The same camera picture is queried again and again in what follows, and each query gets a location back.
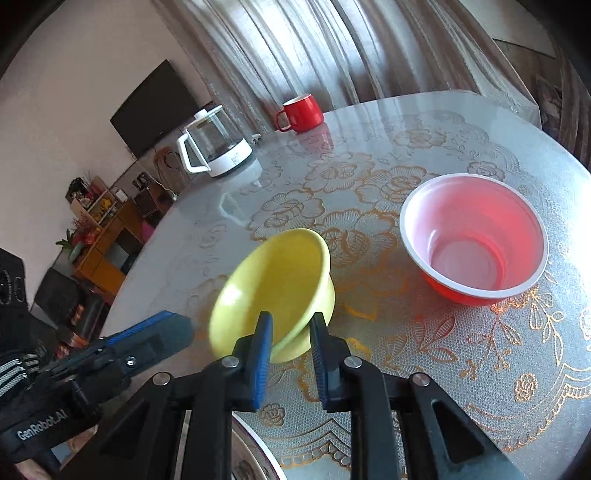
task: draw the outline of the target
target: red bowl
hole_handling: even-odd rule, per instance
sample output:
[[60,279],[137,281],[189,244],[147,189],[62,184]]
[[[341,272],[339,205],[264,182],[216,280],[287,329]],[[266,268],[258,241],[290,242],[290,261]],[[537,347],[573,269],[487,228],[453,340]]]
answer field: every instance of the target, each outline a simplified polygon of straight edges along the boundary
[[533,206],[480,175],[443,175],[417,187],[402,206],[400,230],[429,285],[463,305],[525,292],[548,261],[548,236]]

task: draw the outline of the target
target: red mug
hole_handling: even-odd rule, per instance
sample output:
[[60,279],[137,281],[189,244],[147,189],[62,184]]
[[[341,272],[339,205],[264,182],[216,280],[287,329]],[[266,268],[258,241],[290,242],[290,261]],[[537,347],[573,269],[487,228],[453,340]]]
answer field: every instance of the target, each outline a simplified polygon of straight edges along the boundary
[[[282,113],[287,115],[287,120],[290,123],[285,128],[279,126],[279,116]],[[322,122],[324,122],[324,115],[311,93],[305,93],[284,103],[283,110],[275,117],[275,123],[279,132],[287,132],[289,130],[294,130],[298,133],[307,132]]]

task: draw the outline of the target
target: mug handle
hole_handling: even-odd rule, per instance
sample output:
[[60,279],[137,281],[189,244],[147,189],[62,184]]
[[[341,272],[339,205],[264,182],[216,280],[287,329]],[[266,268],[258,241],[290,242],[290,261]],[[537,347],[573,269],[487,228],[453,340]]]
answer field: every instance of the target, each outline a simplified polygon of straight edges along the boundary
[[292,130],[292,127],[291,127],[291,125],[288,125],[288,126],[287,126],[287,127],[285,127],[285,128],[281,128],[281,127],[279,126],[279,116],[280,116],[282,113],[285,113],[285,116],[287,116],[287,113],[285,112],[285,110],[282,110],[282,111],[281,111],[281,112],[279,112],[279,113],[277,114],[277,116],[275,117],[275,124],[277,125],[277,130],[279,130],[279,132],[288,132],[289,130]]
[[[191,162],[189,161],[189,155],[187,154],[186,146],[186,142],[188,139],[189,134],[185,132],[177,140],[178,153],[180,154],[180,157],[183,160],[185,170],[187,170],[189,173],[200,173],[202,171],[210,171],[211,168],[208,165],[202,165],[200,167],[193,167],[191,165]],[[199,161],[203,163],[201,160],[201,154],[198,154],[197,156],[199,157]]]

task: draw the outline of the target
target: glass tabletop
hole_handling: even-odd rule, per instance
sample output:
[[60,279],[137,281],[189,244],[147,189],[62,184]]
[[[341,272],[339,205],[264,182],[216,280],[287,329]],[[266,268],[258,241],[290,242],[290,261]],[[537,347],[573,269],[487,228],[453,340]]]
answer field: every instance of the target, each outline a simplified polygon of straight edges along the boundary
[[[196,178],[167,213],[103,334],[164,309],[194,318],[197,333],[134,388],[160,370],[207,365],[209,313],[234,268],[265,239],[311,228],[331,254],[329,331],[384,372],[428,373],[526,476],[558,478],[591,427],[589,173],[542,131],[470,92],[377,100],[325,118],[306,134],[264,136],[256,159],[221,179]],[[548,232],[539,283],[491,307],[438,296],[401,243],[409,193],[461,172],[516,188]],[[349,416],[322,410],[309,352],[272,365],[263,408],[240,415],[288,479],[349,477]]]

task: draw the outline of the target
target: television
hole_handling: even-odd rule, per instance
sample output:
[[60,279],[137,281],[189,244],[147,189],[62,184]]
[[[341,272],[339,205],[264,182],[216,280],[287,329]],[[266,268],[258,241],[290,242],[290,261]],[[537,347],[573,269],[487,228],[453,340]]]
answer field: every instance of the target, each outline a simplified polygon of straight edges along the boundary
[[165,60],[119,107],[111,124],[139,158],[198,110],[197,102]]

